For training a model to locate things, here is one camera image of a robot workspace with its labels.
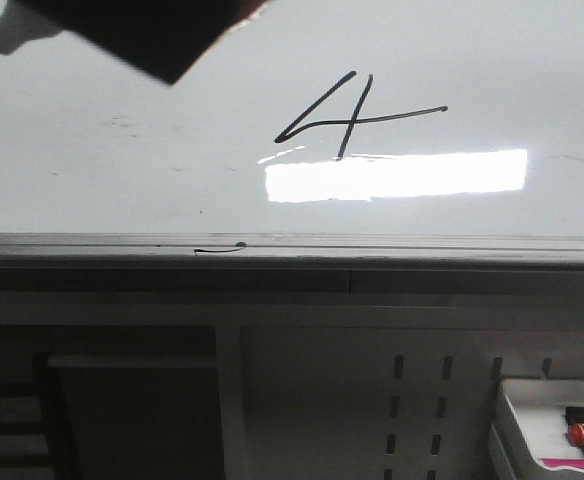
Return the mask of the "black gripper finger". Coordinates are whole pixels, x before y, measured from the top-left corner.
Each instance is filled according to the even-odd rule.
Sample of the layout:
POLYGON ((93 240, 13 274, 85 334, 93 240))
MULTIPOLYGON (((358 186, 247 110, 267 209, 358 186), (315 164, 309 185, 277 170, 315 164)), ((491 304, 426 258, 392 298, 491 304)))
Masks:
POLYGON ((227 0, 50 0, 17 4, 168 85, 176 83, 224 33, 264 5, 262 1, 227 0))

